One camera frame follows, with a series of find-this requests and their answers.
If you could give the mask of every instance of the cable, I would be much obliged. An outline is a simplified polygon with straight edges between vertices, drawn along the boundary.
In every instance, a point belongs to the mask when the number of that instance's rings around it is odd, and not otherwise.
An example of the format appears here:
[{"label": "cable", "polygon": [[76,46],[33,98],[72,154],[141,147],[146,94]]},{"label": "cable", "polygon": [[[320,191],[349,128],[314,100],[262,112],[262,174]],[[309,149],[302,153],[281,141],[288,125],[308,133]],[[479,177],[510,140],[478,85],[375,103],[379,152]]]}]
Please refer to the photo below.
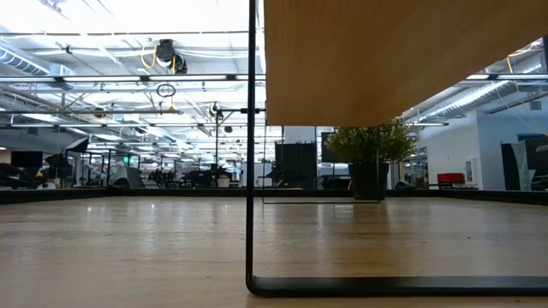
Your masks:
[{"label": "cable", "polygon": [[533,48],[533,44],[529,44],[529,48],[527,48],[526,50],[518,51],[518,52],[513,53],[513,54],[510,54],[510,55],[508,55],[508,56],[509,56],[509,57],[512,57],[512,56],[523,55],[524,53],[531,51],[532,48]]},{"label": "cable", "polygon": [[531,126],[531,124],[523,121],[523,119],[521,119],[516,113],[514,113],[514,111],[511,110],[510,106],[508,106],[508,104],[506,103],[506,101],[504,100],[503,96],[500,95],[500,92],[498,91],[498,89],[495,89],[495,92],[497,93],[498,97],[500,98],[500,101],[503,102],[504,106],[506,106],[506,110],[509,110],[510,113],[515,116],[518,120],[520,120],[521,123],[525,124],[527,127],[529,128],[532,128],[534,131],[537,131],[538,132],[538,129],[536,127],[533,127]]},{"label": "cable", "polygon": [[149,65],[145,61],[145,54],[140,55],[140,61],[143,62],[143,65],[145,68],[154,68],[154,64],[156,64],[156,49],[158,48],[158,45],[154,46],[154,53],[152,53],[152,65]]},{"label": "cable", "polygon": [[[155,54],[154,50],[132,50],[132,51],[118,51],[111,52],[112,56],[115,57],[131,57],[131,56],[146,56],[150,54]],[[91,51],[91,50],[70,50],[74,55],[83,55],[83,56],[100,56],[108,57],[100,51]],[[216,50],[176,50],[177,53],[186,55],[186,56],[196,56],[204,57],[211,59],[242,59],[247,57],[247,52],[227,52],[227,51],[216,51]],[[66,54],[65,50],[48,50],[48,51],[37,51],[33,53],[36,56],[52,56],[52,55],[61,55]]]},{"label": "cable", "polygon": [[177,90],[175,89],[175,87],[170,85],[169,83],[163,83],[156,88],[156,94],[161,98],[173,97],[176,92]]},{"label": "cable", "polygon": [[512,69],[512,64],[510,64],[510,58],[509,57],[506,57],[506,62],[508,63],[508,69],[509,69],[510,73],[513,74],[514,70]]}]

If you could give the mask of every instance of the fluorescent light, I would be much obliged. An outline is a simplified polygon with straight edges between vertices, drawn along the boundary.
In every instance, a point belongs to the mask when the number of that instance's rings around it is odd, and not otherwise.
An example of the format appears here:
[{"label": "fluorescent light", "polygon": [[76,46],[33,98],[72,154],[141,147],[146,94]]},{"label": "fluorescent light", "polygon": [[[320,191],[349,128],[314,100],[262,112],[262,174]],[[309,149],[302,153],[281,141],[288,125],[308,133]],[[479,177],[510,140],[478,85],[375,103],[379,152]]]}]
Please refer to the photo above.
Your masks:
[{"label": "fluorescent light", "polygon": [[67,127],[67,129],[73,133],[79,133],[79,134],[83,134],[83,135],[88,135],[89,133],[86,133],[84,132],[83,130],[80,130],[78,128],[71,128],[71,127]]},{"label": "fluorescent light", "polygon": [[[237,75],[236,79],[237,80],[248,80],[248,75]],[[264,81],[264,80],[266,80],[266,76],[263,75],[263,74],[262,75],[255,75],[255,80]]]},{"label": "fluorescent light", "polygon": [[101,138],[101,139],[105,139],[105,140],[110,140],[110,141],[123,140],[123,138],[120,138],[120,137],[118,137],[118,136],[109,135],[109,134],[104,134],[104,133],[98,133],[98,134],[95,134],[94,136],[97,137],[97,138]]},{"label": "fluorescent light", "polygon": [[109,150],[94,150],[94,149],[87,149],[90,153],[107,153]]},{"label": "fluorescent light", "polygon": [[121,124],[107,124],[107,127],[147,127],[148,124],[131,124],[131,123],[121,123]]},{"label": "fluorescent light", "polygon": [[226,75],[167,75],[150,76],[150,81],[202,81],[202,80],[226,80]]},{"label": "fluorescent light", "polygon": [[155,127],[197,127],[198,123],[151,123],[151,125],[154,125]]},{"label": "fluorescent light", "polygon": [[128,82],[140,81],[139,76],[74,76],[63,77],[67,82]]},{"label": "fluorescent light", "polygon": [[548,74],[500,74],[498,80],[542,80],[548,79]]},{"label": "fluorescent light", "polygon": [[59,127],[101,127],[101,124],[59,124]]},{"label": "fluorescent light", "polygon": [[[247,137],[219,137],[219,139],[240,139],[240,140],[245,140],[247,139]],[[255,139],[274,139],[274,140],[278,140],[278,139],[283,139],[283,137],[264,137],[264,136],[255,136]]]},{"label": "fluorescent light", "polygon": [[143,151],[154,151],[154,148],[151,146],[138,146],[137,148]]},{"label": "fluorescent light", "polygon": [[55,82],[55,79],[52,77],[4,77],[0,78],[0,82]]},{"label": "fluorescent light", "polygon": [[53,124],[11,124],[11,127],[54,127]]},{"label": "fluorescent light", "polygon": [[487,78],[489,78],[488,74],[473,74],[469,75],[466,80],[486,80]]},{"label": "fluorescent light", "polygon": [[40,121],[51,121],[56,122],[59,121],[55,116],[51,115],[41,115],[41,114],[23,114],[23,116],[29,117],[31,119],[40,120]]},{"label": "fluorescent light", "polygon": [[448,126],[449,123],[406,123],[407,126],[429,127],[429,126]]}]

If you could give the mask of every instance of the black panel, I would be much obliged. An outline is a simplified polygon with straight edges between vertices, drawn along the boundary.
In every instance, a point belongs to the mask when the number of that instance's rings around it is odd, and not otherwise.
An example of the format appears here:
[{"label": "black panel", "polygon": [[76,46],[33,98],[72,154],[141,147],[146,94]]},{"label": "black panel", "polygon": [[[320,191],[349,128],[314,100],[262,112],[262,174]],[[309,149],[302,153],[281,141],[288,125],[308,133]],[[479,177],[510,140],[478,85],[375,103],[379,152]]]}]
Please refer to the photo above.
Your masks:
[{"label": "black panel", "polygon": [[503,153],[503,172],[504,185],[507,191],[519,191],[520,188],[520,173],[515,161],[514,149],[511,144],[501,144],[501,152]]},{"label": "black panel", "polygon": [[548,137],[525,140],[527,167],[529,170],[548,169],[548,152],[536,152],[537,148],[541,145],[548,145]]},{"label": "black panel", "polygon": [[315,189],[318,178],[316,144],[277,144],[276,178],[289,187]]},{"label": "black panel", "polygon": [[12,151],[11,164],[20,168],[41,168],[44,153],[41,151]]}]

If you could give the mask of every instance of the ceiling pipe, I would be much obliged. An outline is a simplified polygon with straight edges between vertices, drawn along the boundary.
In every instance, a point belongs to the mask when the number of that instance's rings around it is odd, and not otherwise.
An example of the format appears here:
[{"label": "ceiling pipe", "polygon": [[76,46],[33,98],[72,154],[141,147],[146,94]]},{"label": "ceiling pipe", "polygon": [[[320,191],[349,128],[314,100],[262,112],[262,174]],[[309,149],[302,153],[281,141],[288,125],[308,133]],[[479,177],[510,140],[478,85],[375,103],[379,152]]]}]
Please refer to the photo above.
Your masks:
[{"label": "ceiling pipe", "polygon": [[[0,115],[22,115],[28,111],[25,110],[4,110],[0,111]],[[40,115],[59,115],[59,116],[71,116],[71,115],[182,115],[183,112],[179,110],[175,111],[159,111],[159,110],[59,110],[59,111],[40,111],[35,112]]]},{"label": "ceiling pipe", "polygon": [[523,99],[518,99],[518,100],[515,100],[514,102],[512,103],[508,103],[508,104],[503,104],[502,106],[499,106],[499,107],[496,107],[496,108],[493,108],[491,110],[487,110],[484,112],[485,115],[494,115],[498,112],[501,112],[501,111],[505,111],[505,110],[508,110],[510,108],[514,108],[516,106],[521,106],[523,104],[527,104],[529,102],[532,102],[534,100],[537,100],[537,99],[541,99],[541,98],[545,98],[545,97],[548,97],[548,93],[537,93],[537,94],[533,94],[531,97],[527,97],[527,98],[523,98]]},{"label": "ceiling pipe", "polygon": [[[0,85],[0,89],[6,91],[9,95],[13,96],[14,98],[19,98],[21,99],[22,101],[25,101],[27,103],[30,103],[34,106],[36,106],[37,108],[39,108],[38,110],[12,110],[12,111],[7,111],[7,110],[2,110],[0,111],[0,115],[4,114],[4,115],[9,115],[9,114],[12,114],[12,115],[23,115],[23,114],[28,114],[28,113],[33,113],[33,114],[41,114],[41,115],[46,115],[50,112],[55,112],[56,115],[62,115],[63,113],[59,113],[59,111],[47,111],[47,110],[42,110],[40,109],[40,107],[43,107],[43,106],[47,106],[47,107],[50,107],[50,108],[53,108],[53,109],[56,109],[56,110],[59,110],[61,106],[57,105],[57,104],[54,104],[52,102],[49,102],[45,99],[42,99],[42,98],[37,98],[37,97],[34,97],[28,93],[25,93],[25,92],[21,92],[21,91],[17,91],[15,89],[12,89],[11,87],[9,86],[4,86],[4,85]],[[90,124],[95,124],[93,122],[91,122],[89,119],[85,118],[85,117],[80,117],[80,116],[74,116],[75,119],[77,119],[78,121],[81,121],[83,123],[90,123]],[[109,129],[112,133],[116,133],[116,134],[119,134],[118,131],[115,131],[115,130],[111,130]],[[126,134],[129,138],[134,138],[133,135],[129,135],[129,134]]]},{"label": "ceiling pipe", "polygon": [[[515,66],[515,73],[534,74],[535,71],[542,68],[540,58],[541,55],[537,54],[520,62]],[[505,70],[500,74],[506,73],[509,73],[509,71]],[[482,87],[470,88],[435,104],[429,110],[424,111],[422,113],[423,116],[418,117],[417,121],[434,121],[439,118],[447,118],[456,113],[462,114],[483,104],[500,99],[500,97],[510,95],[515,91],[515,83],[509,80],[493,81],[491,84]]]},{"label": "ceiling pipe", "polygon": [[[243,31],[186,31],[186,32],[137,32],[137,33],[88,33],[90,37],[118,37],[118,38],[150,38],[176,35],[204,35],[204,34],[247,34],[247,30]],[[80,37],[79,33],[0,33],[2,39],[35,39],[41,38],[55,38],[55,39],[69,39]]]},{"label": "ceiling pipe", "polygon": [[[256,86],[264,85],[264,81],[257,82]],[[241,86],[246,86],[245,84],[238,83],[234,86],[223,87],[223,88],[186,88],[183,86],[174,86],[178,92],[235,92],[241,89]],[[16,90],[22,92],[31,92],[37,94],[46,94],[46,93],[156,93],[155,86],[148,86],[145,88],[136,88],[128,86],[75,86],[68,90],[62,89],[52,89],[49,87],[39,87],[29,89],[28,86],[17,86],[13,87]]]}]

